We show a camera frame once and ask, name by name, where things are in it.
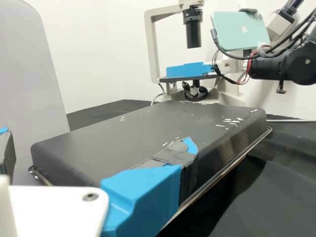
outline white panel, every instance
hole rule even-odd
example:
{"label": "white panel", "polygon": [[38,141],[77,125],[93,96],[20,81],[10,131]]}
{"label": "white panel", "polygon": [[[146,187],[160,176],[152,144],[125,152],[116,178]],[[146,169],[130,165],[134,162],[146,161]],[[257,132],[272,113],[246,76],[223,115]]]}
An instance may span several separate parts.
{"label": "white panel", "polygon": [[[9,191],[19,237],[98,237],[109,207],[108,195],[97,188],[10,186]],[[88,194],[98,197],[85,201]]]}

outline white debris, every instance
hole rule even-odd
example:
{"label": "white debris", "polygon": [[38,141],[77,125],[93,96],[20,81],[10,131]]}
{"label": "white debris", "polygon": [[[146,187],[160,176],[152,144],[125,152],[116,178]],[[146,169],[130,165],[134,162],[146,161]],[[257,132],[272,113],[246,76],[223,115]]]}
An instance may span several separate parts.
{"label": "white debris", "polygon": [[238,127],[236,123],[230,122],[229,124],[235,125],[236,127]]}
{"label": "white debris", "polygon": [[257,112],[258,109],[255,109],[255,110],[252,110],[252,111],[249,111],[249,113],[254,113],[254,112]]}

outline blue clamp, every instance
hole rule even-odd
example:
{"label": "blue clamp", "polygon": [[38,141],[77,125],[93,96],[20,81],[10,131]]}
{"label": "blue clamp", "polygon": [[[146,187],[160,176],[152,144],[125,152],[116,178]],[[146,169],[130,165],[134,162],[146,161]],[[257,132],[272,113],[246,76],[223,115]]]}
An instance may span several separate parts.
{"label": "blue clamp", "polygon": [[0,135],[6,133],[6,132],[8,132],[8,131],[9,131],[9,128],[8,128],[8,127],[1,127],[1,128],[0,128]]}
{"label": "blue clamp", "polygon": [[201,77],[211,72],[214,72],[213,67],[203,62],[187,63],[166,68],[167,78]]}
{"label": "blue clamp", "polygon": [[103,179],[110,207],[101,237],[156,236],[179,208],[181,169],[131,169]]}
{"label": "blue clamp", "polygon": [[191,139],[191,137],[187,137],[187,138],[183,139],[182,141],[188,146],[187,153],[190,153],[193,155],[198,154],[198,147],[194,143],[194,141]]}

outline white plastic part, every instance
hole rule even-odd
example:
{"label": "white plastic part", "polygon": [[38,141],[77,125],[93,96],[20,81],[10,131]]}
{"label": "white plastic part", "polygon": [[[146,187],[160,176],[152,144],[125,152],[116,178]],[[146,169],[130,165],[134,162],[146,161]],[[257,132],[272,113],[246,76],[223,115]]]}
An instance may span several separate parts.
{"label": "white plastic part", "polygon": [[9,177],[0,175],[0,236],[17,237],[8,185]]}
{"label": "white plastic part", "polygon": [[100,235],[109,208],[109,197],[103,190],[90,187],[8,187],[5,179],[0,176],[0,236]]}
{"label": "white plastic part", "polygon": [[277,13],[272,13],[266,24],[271,41],[278,40],[292,25],[291,22]]}
{"label": "white plastic part", "polygon": [[204,5],[205,0],[179,0],[178,5],[165,6],[160,8],[149,9],[145,11],[145,29],[147,38],[147,48],[149,57],[149,67],[151,80],[153,83],[159,83],[160,69],[159,56],[155,22],[174,14],[181,13],[188,9],[190,5]]}

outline white cable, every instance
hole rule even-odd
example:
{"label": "white cable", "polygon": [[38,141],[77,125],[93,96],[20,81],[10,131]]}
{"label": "white cable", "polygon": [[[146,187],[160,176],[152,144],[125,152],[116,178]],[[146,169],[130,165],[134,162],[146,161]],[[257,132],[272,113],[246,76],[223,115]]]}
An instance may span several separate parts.
{"label": "white cable", "polygon": [[162,89],[162,94],[163,94],[163,96],[166,94],[166,92],[164,91],[164,88],[163,88],[163,86],[160,84],[160,83],[158,83],[158,86]]}
{"label": "white cable", "polygon": [[152,105],[154,104],[155,100],[156,100],[159,96],[162,96],[162,95],[163,95],[163,93],[160,93],[160,94],[156,95],[156,97],[155,97],[155,98],[153,99],[153,101],[151,102],[150,106],[152,106]]}
{"label": "white cable", "polygon": [[267,119],[267,122],[316,122],[312,119]]}

